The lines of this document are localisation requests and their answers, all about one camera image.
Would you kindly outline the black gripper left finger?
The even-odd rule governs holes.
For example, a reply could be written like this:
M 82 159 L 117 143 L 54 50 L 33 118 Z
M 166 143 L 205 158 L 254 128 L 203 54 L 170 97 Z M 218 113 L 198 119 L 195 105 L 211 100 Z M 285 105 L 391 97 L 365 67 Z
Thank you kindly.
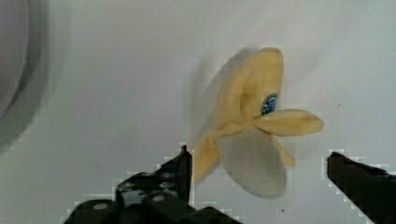
M 64 224 L 242 224 L 220 210 L 189 205 L 192 155 L 178 155 L 154 172 L 140 172 L 120 182 L 113 200 L 80 203 Z

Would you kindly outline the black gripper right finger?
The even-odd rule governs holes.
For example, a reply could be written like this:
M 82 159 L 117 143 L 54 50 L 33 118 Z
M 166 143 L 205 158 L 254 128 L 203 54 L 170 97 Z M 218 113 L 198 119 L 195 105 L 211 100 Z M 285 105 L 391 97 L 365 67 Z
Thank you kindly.
M 395 175 L 333 152 L 327 177 L 374 224 L 396 223 Z

